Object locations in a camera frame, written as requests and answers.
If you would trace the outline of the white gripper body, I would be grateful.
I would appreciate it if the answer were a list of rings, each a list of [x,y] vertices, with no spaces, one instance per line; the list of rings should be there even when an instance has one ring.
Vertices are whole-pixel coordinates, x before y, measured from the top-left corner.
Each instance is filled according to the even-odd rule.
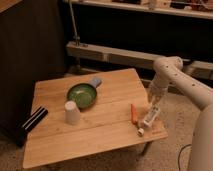
[[[166,92],[167,92],[166,86],[160,86],[159,84],[152,81],[148,87],[148,102],[152,106],[155,106],[166,94]]]

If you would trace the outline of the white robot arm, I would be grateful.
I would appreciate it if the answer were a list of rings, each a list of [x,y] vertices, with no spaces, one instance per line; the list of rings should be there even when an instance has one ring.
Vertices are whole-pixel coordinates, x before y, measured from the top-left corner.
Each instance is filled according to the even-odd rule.
[[[160,57],[153,62],[155,75],[148,99],[157,104],[173,84],[198,111],[191,138],[187,171],[213,171],[213,88],[183,72],[178,56]]]

